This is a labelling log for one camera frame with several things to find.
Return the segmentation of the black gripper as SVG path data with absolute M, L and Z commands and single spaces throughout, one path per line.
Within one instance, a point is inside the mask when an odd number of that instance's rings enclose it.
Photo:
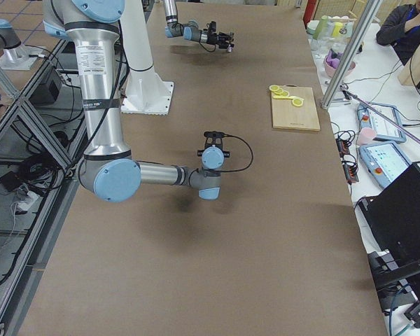
M 209 44 L 211 46 L 218 46 L 219 49 L 226 49 L 228 46 L 228 40 L 218 40 L 218 37 L 219 38 L 233 38 L 234 35 L 235 34 L 233 32 L 224 33 L 221 31 L 217 34 L 216 22 L 211 21 L 207 25 L 207 29 L 206 29 L 206 44 Z
M 204 137 L 206 139 L 204 143 L 204 148 L 207 149 L 209 147 L 217 147 L 223 150 L 223 138 L 225 137 L 224 132 L 219 131 L 205 131 Z

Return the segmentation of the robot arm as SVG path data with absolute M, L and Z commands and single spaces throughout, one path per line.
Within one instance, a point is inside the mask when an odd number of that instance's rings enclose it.
M 199 152 L 200 168 L 137 162 L 125 143 L 121 115 L 166 114 L 173 83 L 155 72 L 140 1 L 44 1 L 43 23 L 51 36 L 72 41 L 83 98 L 88 141 L 76 174 L 80 184 L 107 202 L 122 202 L 142 183 L 195 188 L 215 200 L 228 152 L 219 132 Z
M 234 44 L 234 33 L 225 33 L 217 31 L 215 21 L 210 21 L 205 28 L 200 29 L 195 20 L 189 20 L 182 24 L 179 22 L 176 2 L 173 0 L 163 1 L 165 12 L 165 35 L 167 38 L 176 38 L 182 36 L 187 41 L 198 43 L 207 52 L 212 53 L 217 48 L 231 53 Z

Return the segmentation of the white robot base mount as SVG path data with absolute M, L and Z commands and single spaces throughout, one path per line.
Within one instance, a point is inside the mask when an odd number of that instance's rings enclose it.
M 174 84 L 163 81 L 155 71 L 142 3 L 126 1 L 120 21 L 129 68 L 121 110 L 165 116 L 172 102 Z

